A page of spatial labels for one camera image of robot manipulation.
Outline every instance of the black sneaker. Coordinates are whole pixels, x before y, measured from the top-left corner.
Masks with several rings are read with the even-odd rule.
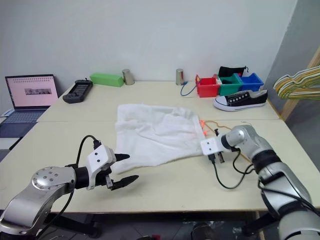
[[[261,107],[266,104],[268,91],[238,91],[228,96],[217,96],[213,105],[221,110],[234,112],[247,108]]]

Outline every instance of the white table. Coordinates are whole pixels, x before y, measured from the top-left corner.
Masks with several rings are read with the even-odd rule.
[[[193,87],[187,84],[184,91]],[[81,103],[68,104],[62,96],[39,119],[38,122],[116,121],[120,104],[147,104],[191,109],[203,120],[267,120],[279,119],[267,101],[265,106],[245,111],[226,112],[213,106],[213,98],[200,98],[197,91],[190,96],[180,96],[181,86],[172,81],[137,81],[122,87],[94,84]]]
[[[251,124],[289,165],[308,189],[314,205],[320,207],[320,174],[286,124],[279,119],[219,120],[228,127]],[[0,209],[27,186],[35,171],[47,166],[74,163],[81,139],[93,134],[102,143],[116,147],[112,121],[39,122],[0,163]],[[84,144],[80,165],[92,151],[92,141]],[[235,153],[226,153],[226,163],[217,164],[221,180],[228,185],[238,182],[240,175],[231,165]],[[248,162],[239,158],[237,166]],[[171,211],[254,211],[266,210],[257,188],[257,175],[248,175],[239,188],[226,190],[215,177],[213,165],[205,156],[176,160],[157,167],[137,168],[115,180],[138,174],[140,177],[125,188],[109,191],[105,186],[94,190],[76,190],[67,212],[141,213]],[[52,211],[58,212],[68,196],[60,198]]]

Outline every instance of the white wall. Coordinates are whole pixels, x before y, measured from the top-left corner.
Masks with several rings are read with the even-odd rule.
[[[4,76],[54,74],[63,90],[93,72],[174,81],[244,66],[266,79],[297,0],[0,0]]]

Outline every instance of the metal cup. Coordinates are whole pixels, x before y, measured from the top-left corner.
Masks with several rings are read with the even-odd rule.
[[[178,68],[177,70],[175,70],[175,84],[183,85],[184,83],[184,70],[182,68]]]
[[[126,85],[132,85],[135,83],[135,79],[132,76],[129,69],[122,70],[123,80]]]

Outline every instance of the wire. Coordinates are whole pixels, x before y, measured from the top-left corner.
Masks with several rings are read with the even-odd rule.
[[[230,127],[228,127],[228,126],[224,126],[224,125],[219,125],[219,123],[218,122],[216,122],[216,121],[213,121],[213,120],[205,120],[204,121],[204,124],[211,130],[211,131],[213,131],[213,132],[215,132],[211,127],[209,127],[208,125],[207,125],[207,123],[214,123],[214,124],[216,124],[216,126],[218,127],[218,128],[225,128],[225,129],[229,129],[229,130],[232,130]]]
[[[72,237],[70,237],[68,240],[73,239],[76,235],[77,235],[77,233],[73,234]]]
[[[314,212],[315,214],[317,214],[319,217],[320,217],[320,212],[317,210],[316,207],[314,207],[310,202],[308,202],[307,200],[299,197],[299,196],[295,196],[295,195],[292,195],[290,193],[286,193],[286,192],[283,192],[283,191],[278,191],[278,190],[273,190],[273,189],[269,189],[269,188],[265,188],[265,187],[262,187],[260,185],[261,181],[259,180],[258,181],[258,188],[261,189],[261,191],[264,193],[264,191],[267,191],[267,192],[272,192],[272,193],[275,193],[275,194],[281,194],[281,195],[284,195],[284,196],[287,196],[287,197],[290,197],[290,198],[293,198],[303,204],[305,204],[312,212]]]
[[[57,220],[64,213],[69,203],[71,202],[73,195],[74,195],[74,192],[72,191],[62,210],[38,233],[38,235],[36,236],[37,239],[39,239],[41,235],[54,223],[54,221]]]
[[[93,141],[98,141],[94,136],[92,135],[87,135],[85,136],[81,143],[80,143],[80,146],[79,146],[79,150],[78,150],[78,155],[76,157],[76,166],[78,166],[79,164],[79,160],[80,160],[80,155],[81,155],[81,151],[82,151],[82,146],[84,145],[84,142],[87,138],[92,138]],[[66,210],[66,208],[68,207],[69,203],[71,202],[71,199],[74,195],[74,192],[70,192],[70,195],[69,195],[69,198],[68,200],[66,201],[64,207],[62,208],[62,210],[38,233],[38,235],[36,236],[37,239],[39,239],[41,237],[42,234],[44,234],[44,232],[54,223],[55,220],[57,220],[63,213],[64,211]]]
[[[241,154],[240,148],[237,148],[237,152],[238,152],[238,154],[236,155],[236,157],[234,158],[234,160],[233,160],[233,162],[232,162],[232,166],[233,166],[234,170],[236,170],[238,173],[244,174],[244,175],[247,175],[247,174],[252,173],[252,172],[255,170],[254,168],[251,169],[251,170],[248,171],[248,172],[245,172],[245,171],[243,172],[243,171],[240,171],[240,170],[236,167],[236,160],[238,159],[238,157],[239,157],[240,154]]]
[[[192,92],[196,89],[196,87],[199,85],[199,83],[202,81],[202,79],[203,79],[203,78],[201,78],[201,79],[195,84],[195,86],[191,89],[191,91],[189,91],[189,92],[186,93],[186,94],[183,94],[183,93],[182,93],[182,90],[184,89],[185,85],[187,85],[187,83],[188,83],[187,81],[185,81],[185,82],[183,83],[183,85],[182,85],[181,90],[180,90],[180,95],[183,96],[183,97],[188,96],[190,93],[192,93]]]
[[[236,185],[234,185],[234,186],[226,186],[220,181],[215,161],[212,161],[212,164],[213,164],[213,167],[214,167],[214,172],[215,172],[216,179],[218,180],[219,184],[222,187],[224,187],[225,189],[236,189],[242,183],[242,181],[244,180],[245,176],[248,174],[249,168],[253,166],[253,164],[250,164],[249,166],[246,167],[246,169],[244,171],[245,174],[242,174],[242,177],[240,178],[240,181]]]
[[[54,230],[52,230],[52,231],[50,231],[50,232],[46,233],[45,235],[43,235],[42,239],[44,239],[46,236],[48,236],[49,234],[54,233],[54,232],[55,232],[55,231],[57,231],[57,230],[58,230],[58,228],[56,228],[56,229],[54,229]]]
[[[207,123],[214,123],[214,124],[216,124],[216,126],[217,126],[218,128],[225,128],[225,129],[232,130],[230,127],[224,126],[224,125],[219,125],[219,123],[217,123],[216,121],[213,121],[213,120],[205,120],[205,121],[203,121],[203,122],[204,122],[204,125],[206,125],[206,127],[207,127],[208,129],[210,129],[213,133],[215,133],[215,131],[214,131]],[[240,155],[241,155],[245,160],[247,160],[249,163],[251,163],[251,161],[249,160],[249,158],[247,158],[245,155],[243,155],[242,153],[240,153]]]
[[[94,141],[97,140],[97,139],[96,139],[94,136],[92,136],[92,135],[87,135],[87,136],[85,136],[85,137],[82,139],[82,141],[81,141],[81,143],[80,143],[78,155],[77,155],[77,157],[76,157],[76,162],[75,162],[75,164],[76,164],[77,166],[78,166],[78,164],[79,164],[80,155],[81,155],[81,151],[82,151],[82,146],[84,145],[84,142],[85,142],[85,140],[86,140],[87,138],[92,138]]]

